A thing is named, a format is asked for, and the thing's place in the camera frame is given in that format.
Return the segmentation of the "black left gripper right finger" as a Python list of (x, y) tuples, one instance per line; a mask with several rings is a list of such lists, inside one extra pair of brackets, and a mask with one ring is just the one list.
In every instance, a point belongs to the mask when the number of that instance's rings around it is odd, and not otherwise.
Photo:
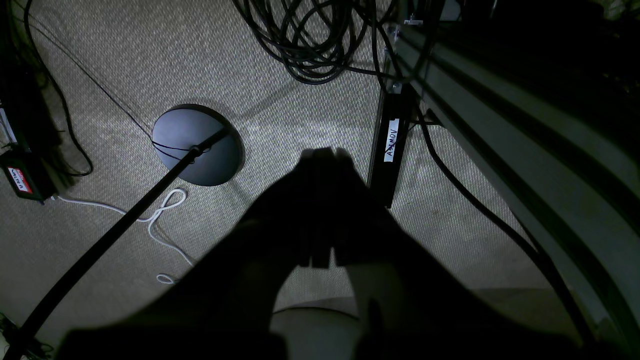
[(349, 154), (320, 150), (327, 241), (354, 291), (358, 354), (384, 360), (587, 360), (592, 347), (502, 315), (462, 285), (372, 197)]

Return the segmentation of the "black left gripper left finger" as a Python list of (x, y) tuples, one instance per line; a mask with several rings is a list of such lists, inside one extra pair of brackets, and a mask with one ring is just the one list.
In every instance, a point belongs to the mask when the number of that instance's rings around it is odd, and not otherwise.
[(185, 278), (113, 325), (74, 330), (62, 360), (284, 359), (270, 333), (282, 285), (321, 264), (321, 151), (268, 187)]

